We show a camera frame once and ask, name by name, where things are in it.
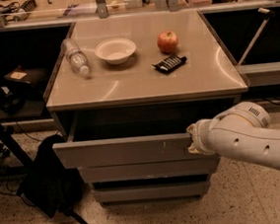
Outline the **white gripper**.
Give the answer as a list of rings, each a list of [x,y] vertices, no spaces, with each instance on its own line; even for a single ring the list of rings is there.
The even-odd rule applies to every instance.
[[[218,118],[198,120],[188,126],[186,132],[191,135],[192,142],[187,151],[190,154],[214,155],[215,151],[209,144],[209,132],[219,122]]]

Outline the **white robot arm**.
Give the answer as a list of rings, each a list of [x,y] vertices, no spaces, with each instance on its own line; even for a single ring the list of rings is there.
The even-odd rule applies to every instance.
[[[280,171],[280,129],[269,129],[269,113],[260,105],[242,102],[212,119],[187,128],[190,154],[214,155]]]

